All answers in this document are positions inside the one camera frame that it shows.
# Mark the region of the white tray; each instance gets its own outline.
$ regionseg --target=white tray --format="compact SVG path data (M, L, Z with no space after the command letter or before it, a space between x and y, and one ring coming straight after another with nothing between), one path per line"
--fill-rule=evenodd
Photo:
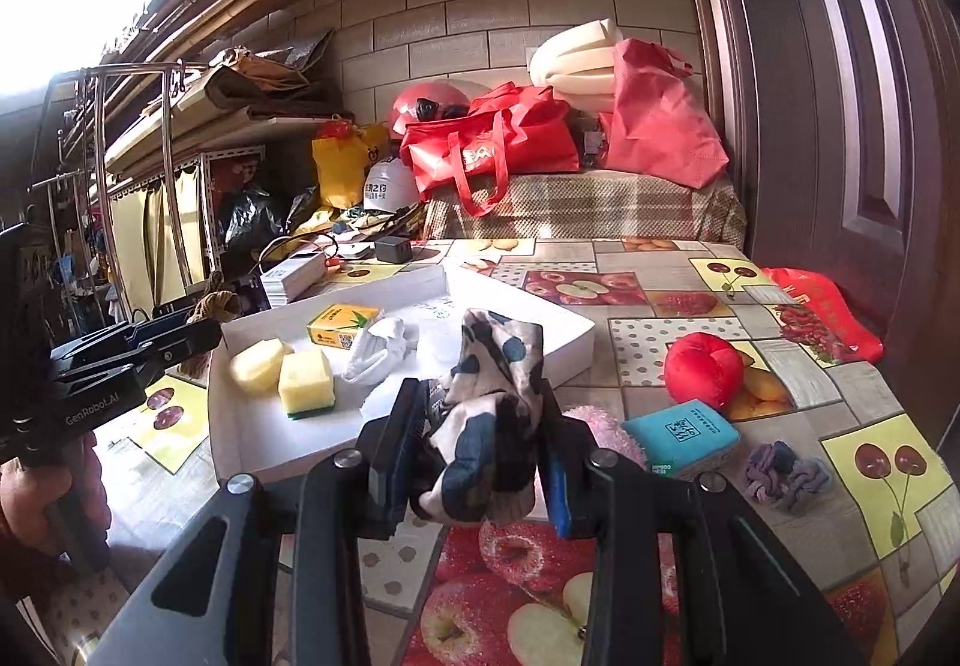
M251 397L237 388L229 375L233 355L273 337L295 350L309 347L307 323L334 303L378 307L388 316L416 323L421 330L419 348L373 393L371 388L345 385L338 379L334 409L306 419L289 419L276 395ZM398 273L243 317L224 324L223 340L210 361L210 445L217 477L227 479L247 472L257 474L263 482L285 479L352 445L368 419L389 412L405 377L433 378L456 364L461 320L467 308L487 308L544 327L544 375L553 386L560 386L592 362L592 321L456 263ZM349 352L323 349L334 375L342 372Z

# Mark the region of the qr code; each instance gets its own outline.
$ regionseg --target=qr code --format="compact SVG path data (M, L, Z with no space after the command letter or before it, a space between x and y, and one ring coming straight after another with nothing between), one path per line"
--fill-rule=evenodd
M670 431L671 436L678 441L687 441L699 436L698 431L688 419L678 419L676 422L668 422L666 429Z

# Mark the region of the blue box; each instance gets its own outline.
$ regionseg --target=blue box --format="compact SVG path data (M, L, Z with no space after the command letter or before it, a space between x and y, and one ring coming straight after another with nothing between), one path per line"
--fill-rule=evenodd
M723 465L740 441L720 412L701 401L628 419L623 428L646 450L651 471L675 479Z

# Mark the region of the plaid blanket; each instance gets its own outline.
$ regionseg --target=plaid blanket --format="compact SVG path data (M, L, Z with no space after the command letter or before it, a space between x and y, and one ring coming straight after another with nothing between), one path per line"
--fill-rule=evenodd
M493 175L472 179L473 197L493 191ZM747 217L723 176L690 190L654 176L589 170L511 176L504 199L486 217L471 217L453 184L427 204L426 239L593 239L646 236L715 241L743 248Z

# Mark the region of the pink fuzzy cloth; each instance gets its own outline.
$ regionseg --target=pink fuzzy cloth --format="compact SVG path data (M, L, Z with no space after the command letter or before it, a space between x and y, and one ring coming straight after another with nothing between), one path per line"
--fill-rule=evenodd
M597 406L578 406L563 413L565 417L583 420L590 426L590 432L597 446L611 449L630 458L640 468L647 469L647 455L627 431L611 415Z

